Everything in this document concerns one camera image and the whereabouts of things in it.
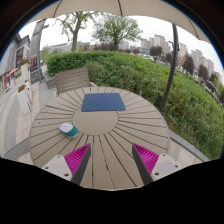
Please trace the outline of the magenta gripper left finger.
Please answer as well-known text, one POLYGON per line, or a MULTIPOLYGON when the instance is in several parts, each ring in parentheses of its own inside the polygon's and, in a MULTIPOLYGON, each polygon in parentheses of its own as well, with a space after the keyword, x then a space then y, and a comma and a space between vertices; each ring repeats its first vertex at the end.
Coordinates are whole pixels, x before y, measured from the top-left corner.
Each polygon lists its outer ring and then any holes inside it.
POLYGON ((87 144, 70 152, 66 156, 56 155, 42 169, 79 185, 90 155, 91 145, 87 144))

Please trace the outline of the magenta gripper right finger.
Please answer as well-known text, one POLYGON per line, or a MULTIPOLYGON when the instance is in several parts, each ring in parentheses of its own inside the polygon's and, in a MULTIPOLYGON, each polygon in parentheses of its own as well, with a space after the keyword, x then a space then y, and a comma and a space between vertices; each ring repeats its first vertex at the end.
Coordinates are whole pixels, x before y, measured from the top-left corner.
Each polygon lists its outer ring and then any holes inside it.
POLYGON ((156 154, 153 151, 132 144, 132 154, 145 185, 170 175, 183 166, 172 159, 168 154, 156 154))

